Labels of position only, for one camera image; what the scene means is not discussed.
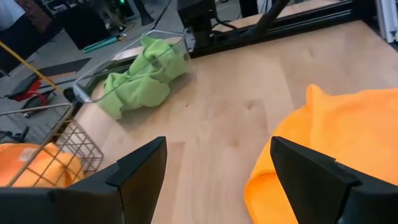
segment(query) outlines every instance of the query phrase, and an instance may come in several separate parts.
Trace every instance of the light wood tabletop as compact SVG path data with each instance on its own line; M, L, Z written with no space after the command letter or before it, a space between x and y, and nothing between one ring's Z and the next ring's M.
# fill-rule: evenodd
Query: light wood tabletop
M366 24L350 22L196 58L192 79L134 124L113 121L95 104L76 119L104 151L104 165L167 137L153 223L251 223L246 181L272 130L305 103L307 85L332 95L393 88L397 62Z

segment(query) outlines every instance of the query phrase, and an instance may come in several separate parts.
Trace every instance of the orange towel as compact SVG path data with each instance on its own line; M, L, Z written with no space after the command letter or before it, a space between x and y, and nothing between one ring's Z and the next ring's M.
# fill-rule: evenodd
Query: orange towel
M1 187L9 183L38 148L36 144L0 144ZM25 170L13 187L55 187L50 182L57 183L57 187L68 187L84 178L79 158L66 152L57 155L59 148L53 143L48 143L44 149L30 164L32 171Z
M285 118L273 136L398 185L398 89L329 96L311 85L307 104ZM244 200L254 223L297 223L272 164L270 141L257 160Z

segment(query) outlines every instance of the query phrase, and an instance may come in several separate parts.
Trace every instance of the green cloth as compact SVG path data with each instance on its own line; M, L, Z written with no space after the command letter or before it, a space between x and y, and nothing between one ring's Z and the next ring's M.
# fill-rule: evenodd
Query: green cloth
M160 105L170 93L169 83L188 71L177 47L148 36L141 38L141 44L144 50L129 70L110 73L106 79L99 104L114 119L120 119L122 111Z

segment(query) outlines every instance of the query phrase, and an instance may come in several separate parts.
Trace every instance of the yellow pole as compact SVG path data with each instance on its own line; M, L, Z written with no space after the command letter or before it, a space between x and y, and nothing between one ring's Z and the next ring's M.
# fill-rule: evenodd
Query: yellow pole
M5 45L3 42L0 41L0 46L4 49L6 49L12 56L14 56L16 59L18 59L18 61L20 61L22 64L24 64L26 67L28 67L29 69L31 69L36 75L38 75L41 79L43 79L43 81L47 82L48 84L50 84L54 89L62 92L63 90L58 87L53 81L51 81L50 79L48 79L47 77L45 77L43 74L41 74L36 68L34 68L33 66L31 66L29 63L27 63L24 59L22 59L17 53L15 53L15 51L13 51L12 49L10 49L7 45Z

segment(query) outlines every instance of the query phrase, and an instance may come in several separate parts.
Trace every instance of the orange fabric in basket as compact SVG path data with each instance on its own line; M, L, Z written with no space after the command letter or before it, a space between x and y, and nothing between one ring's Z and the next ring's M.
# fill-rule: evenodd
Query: orange fabric in basket
M0 186L6 186L38 148L36 144L0 144ZM29 168L32 171L25 170L13 187L55 187L50 182L57 181L57 187L68 187L83 179L83 170L79 171L80 160L66 152L59 152L57 155L58 151L59 148L55 144L48 143L30 164ZM39 178L35 172L44 173L44 178Z
M397 133L398 89L330 96L311 85L307 104L286 117L273 136L398 185ZM252 171L244 200L254 223L297 223L272 164L270 141Z

